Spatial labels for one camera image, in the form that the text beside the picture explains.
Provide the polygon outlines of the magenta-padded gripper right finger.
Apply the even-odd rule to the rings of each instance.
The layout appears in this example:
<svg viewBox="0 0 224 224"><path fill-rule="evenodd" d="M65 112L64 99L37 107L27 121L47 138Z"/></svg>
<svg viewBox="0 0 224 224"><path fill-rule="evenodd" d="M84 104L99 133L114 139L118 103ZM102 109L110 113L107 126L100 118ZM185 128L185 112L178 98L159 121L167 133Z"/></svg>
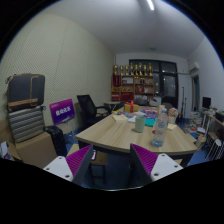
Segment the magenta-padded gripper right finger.
<svg viewBox="0 0 224 224"><path fill-rule="evenodd" d="M182 169L182 166L167 154L157 155L135 144L130 145L130 155L132 161L128 185L131 185L135 174L139 175L141 185L145 186Z"/></svg>

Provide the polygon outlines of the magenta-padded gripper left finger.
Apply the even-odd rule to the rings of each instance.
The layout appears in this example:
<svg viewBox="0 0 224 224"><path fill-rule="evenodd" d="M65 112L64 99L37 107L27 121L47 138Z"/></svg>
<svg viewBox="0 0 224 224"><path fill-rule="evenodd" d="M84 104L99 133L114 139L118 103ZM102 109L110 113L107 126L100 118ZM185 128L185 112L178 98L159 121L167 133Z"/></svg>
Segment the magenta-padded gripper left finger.
<svg viewBox="0 0 224 224"><path fill-rule="evenodd" d="M88 170L93 154L93 146L88 145L70 154L67 157L56 157L44 168L44 170L69 182L81 185Z"/></svg>

